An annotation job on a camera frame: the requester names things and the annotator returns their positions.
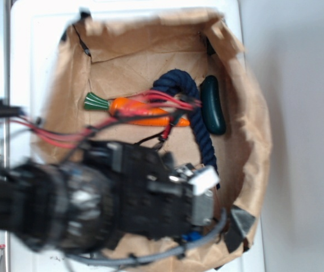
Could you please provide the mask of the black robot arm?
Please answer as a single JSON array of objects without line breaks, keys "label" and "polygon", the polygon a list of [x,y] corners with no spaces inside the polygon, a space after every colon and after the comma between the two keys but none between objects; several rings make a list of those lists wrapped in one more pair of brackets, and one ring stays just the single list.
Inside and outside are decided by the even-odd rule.
[{"label": "black robot arm", "polygon": [[79,162],[0,168],[0,230],[29,248],[113,249],[127,233],[179,238],[209,224],[214,167],[174,165],[171,153],[89,141]]}]

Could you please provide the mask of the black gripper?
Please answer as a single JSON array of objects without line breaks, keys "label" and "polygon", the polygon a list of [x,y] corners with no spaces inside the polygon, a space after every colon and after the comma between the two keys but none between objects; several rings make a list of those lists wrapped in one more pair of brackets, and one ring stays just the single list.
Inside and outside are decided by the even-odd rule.
[{"label": "black gripper", "polygon": [[159,240],[182,239],[213,218],[215,169],[191,164],[174,166],[173,156],[124,142],[106,142],[104,160],[104,246],[115,249],[127,233]]}]

